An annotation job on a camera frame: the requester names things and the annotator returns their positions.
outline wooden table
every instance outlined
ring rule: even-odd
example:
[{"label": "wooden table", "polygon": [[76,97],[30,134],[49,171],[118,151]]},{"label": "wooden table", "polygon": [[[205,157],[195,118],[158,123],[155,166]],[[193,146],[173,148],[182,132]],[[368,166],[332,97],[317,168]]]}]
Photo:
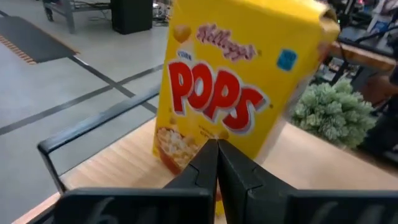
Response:
[{"label": "wooden table", "polygon": [[[376,54],[368,50],[353,47],[347,44],[341,44],[346,59],[355,64],[366,65],[368,67],[376,68],[380,71],[391,71],[396,66],[396,61],[393,58]],[[330,49],[330,55],[334,57],[343,58],[338,42],[333,42]]]},{"label": "wooden table", "polygon": [[[155,120],[137,128],[61,176],[78,187],[161,188],[173,175],[152,155]],[[397,190],[398,173],[380,168],[287,123],[263,168],[298,189]],[[51,196],[15,223],[26,223],[53,204]],[[224,217],[217,223],[225,223]]]}]

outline cereal box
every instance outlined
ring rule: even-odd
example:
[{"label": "cereal box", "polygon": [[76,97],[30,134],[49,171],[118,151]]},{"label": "cereal box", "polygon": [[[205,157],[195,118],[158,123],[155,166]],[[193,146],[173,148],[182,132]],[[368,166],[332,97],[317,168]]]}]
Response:
[{"label": "cereal box", "polygon": [[312,0],[175,1],[154,154],[178,174],[217,138],[262,162],[339,31]]}]

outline metal cart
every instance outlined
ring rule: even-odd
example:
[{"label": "metal cart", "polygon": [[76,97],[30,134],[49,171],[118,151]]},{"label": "metal cart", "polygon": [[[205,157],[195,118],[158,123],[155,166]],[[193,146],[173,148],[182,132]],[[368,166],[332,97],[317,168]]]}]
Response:
[{"label": "metal cart", "polygon": [[75,21],[73,20],[74,12],[86,12],[86,11],[102,11],[110,9],[109,3],[92,3],[83,2],[76,0],[58,0],[54,2],[53,0],[43,0],[43,7],[47,19],[53,22],[52,12],[55,11],[67,18],[67,24],[69,32],[71,34],[75,33]]}]

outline blue label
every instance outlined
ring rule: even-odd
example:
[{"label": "blue label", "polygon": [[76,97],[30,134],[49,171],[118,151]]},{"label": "blue label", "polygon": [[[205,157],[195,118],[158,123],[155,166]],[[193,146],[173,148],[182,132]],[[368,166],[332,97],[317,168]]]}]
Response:
[{"label": "blue label", "polygon": [[293,69],[297,60],[297,54],[293,50],[283,49],[279,55],[277,66],[287,72]]}]

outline cereal image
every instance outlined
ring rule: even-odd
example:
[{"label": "cereal image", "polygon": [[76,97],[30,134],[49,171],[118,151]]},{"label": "cereal image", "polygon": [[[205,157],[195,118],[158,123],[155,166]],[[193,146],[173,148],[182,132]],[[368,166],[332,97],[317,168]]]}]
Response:
[{"label": "cereal image", "polygon": [[170,128],[159,128],[156,139],[160,158],[176,174],[187,166],[200,149],[192,137],[184,137]]}]

